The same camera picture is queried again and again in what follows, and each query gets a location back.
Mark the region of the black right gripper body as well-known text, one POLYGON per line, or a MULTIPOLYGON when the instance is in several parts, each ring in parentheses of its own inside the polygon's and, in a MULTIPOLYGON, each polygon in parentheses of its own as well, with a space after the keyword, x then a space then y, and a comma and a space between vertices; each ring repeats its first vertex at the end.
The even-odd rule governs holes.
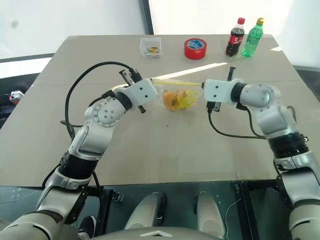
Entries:
MULTIPOLYGON (((233 74, 234 74, 235 69, 236 69, 236 67, 234 67, 234 66, 231 66, 229 68, 229 73, 228 73, 227 80, 226 80, 227 82, 230 82, 233 79, 233 74)), ((212 113, 212 111, 219 112, 220 107, 221 107, 220 102, 208 101, 206 103, 206 108, 207 108, 208 113, 212 113)))

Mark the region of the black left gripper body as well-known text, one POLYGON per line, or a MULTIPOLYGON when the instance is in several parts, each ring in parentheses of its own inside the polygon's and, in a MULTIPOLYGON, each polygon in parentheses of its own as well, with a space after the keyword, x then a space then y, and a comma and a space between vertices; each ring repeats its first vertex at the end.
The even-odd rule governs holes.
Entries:
MULTIPOLYGON (((127 73, 125 69, 121 70, 119 74, 122 76, 128 86, 132 86, 134 84, 131 75, 127 73)), ((142 105, 139 105, 137 108, 142 114, 146 112, 145 108, 142 105)))

